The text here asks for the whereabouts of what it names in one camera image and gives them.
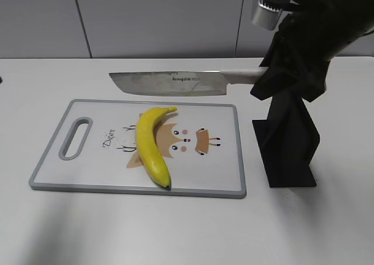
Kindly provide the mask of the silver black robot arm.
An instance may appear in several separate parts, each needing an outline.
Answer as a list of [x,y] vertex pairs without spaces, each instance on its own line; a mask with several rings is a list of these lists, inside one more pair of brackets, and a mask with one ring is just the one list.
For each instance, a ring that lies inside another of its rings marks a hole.
[[300,12],[315,4],[315,0],[252,0],[253,24],[274,30],[283,12]]

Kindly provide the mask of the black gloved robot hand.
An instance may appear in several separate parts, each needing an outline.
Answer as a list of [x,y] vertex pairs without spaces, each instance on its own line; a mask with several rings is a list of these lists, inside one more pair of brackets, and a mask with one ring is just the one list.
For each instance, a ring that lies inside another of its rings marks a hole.
[[311,102],[325,93],[330,61],[373,33],[373,0],[264,0],[288,12],[261,62],[266,72],[251,95],[260,100],[294,91]]

